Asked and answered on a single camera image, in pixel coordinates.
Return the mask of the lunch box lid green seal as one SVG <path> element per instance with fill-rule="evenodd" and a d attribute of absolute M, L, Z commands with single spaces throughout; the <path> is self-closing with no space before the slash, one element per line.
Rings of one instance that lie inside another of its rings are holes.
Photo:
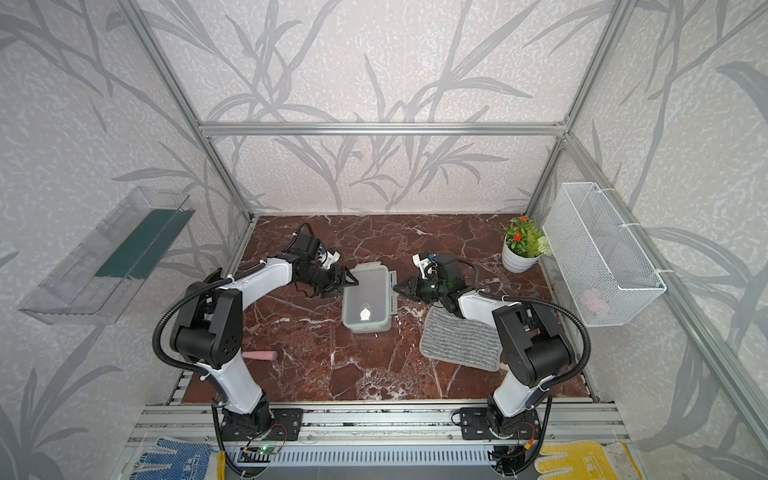
<path fill-rule="evenodd" d="M 386 332 L 391 328 L 391 275 L 381 262 L 358 264 L 350 273 L 358 281 L 344 289 L 342 323 L 354 334 Z"/>

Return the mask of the grey wiping cloth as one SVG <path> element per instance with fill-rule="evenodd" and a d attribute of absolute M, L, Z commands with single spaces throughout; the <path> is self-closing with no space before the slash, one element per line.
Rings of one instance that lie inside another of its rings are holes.
<path fill-rule="evenodd" d="M 433 360 L 487 372 L 500 368 L 502 345 L 496 328 L 459 318 L 444 308 L 429 309 L 419 348 Z"/>

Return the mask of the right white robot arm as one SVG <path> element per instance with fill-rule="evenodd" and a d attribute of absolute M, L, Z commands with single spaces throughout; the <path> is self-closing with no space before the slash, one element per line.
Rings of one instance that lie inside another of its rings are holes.
<path fill-rule="evenodd" d="M 587 326 L 568 309 L 541 298 L 493 295 L 469 284 L 467 260 L 450 253 L 417 253 L 417 275 L 395 285 L 395 292 L 433 305 L 451 323 L 439 345 L 453 353 L 489 352 L 508 371 L 489 396 L 475 438 L 508 439 L 527 426 L 543 436 L 546 421 L 537 406 L 554 386 L 582 373 L 592 353 Z"/>

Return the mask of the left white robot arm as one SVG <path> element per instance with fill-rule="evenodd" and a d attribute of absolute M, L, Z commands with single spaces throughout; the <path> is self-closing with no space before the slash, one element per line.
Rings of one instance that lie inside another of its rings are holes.
<path fill-rule="evenodd" d="M 243 358 L 243 311 L 288 285 L 304 284 L 312 297 L 320 298 L 357 287 L 359 280 L 338 261 L 338 253 L 323 247 L 313 233 L 297 231 L 287 247 L 243 273 L 190 284 L 154 329 L 155 356 L 209 381 L 219 398 L 214 409 L 239 434 L 267 434 L 276 422 L 267 394 Z"/>

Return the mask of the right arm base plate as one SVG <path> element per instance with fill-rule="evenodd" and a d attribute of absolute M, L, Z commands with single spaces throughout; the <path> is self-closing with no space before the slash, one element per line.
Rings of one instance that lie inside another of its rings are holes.
<path fill-rule="evenodd" d="M 451 421 L 460 427 L 463 440 L 510 440 L 532 443 L 540 438 L 540 422 L 535 410 L 505 417 L 490 407 L 463 407 Z"/>

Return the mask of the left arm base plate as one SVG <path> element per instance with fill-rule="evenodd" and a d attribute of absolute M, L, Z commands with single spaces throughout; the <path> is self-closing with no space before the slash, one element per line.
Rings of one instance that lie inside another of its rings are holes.
<path fill-rule="evenodd" d="M 294 442 L 299 437 L 303 414 L 301 408 L 273 408 L 269 420 L 254 423 L 248 416 L 224 409 L 220 423 L 221 437 L 223 441 L 253 439 Z"/>

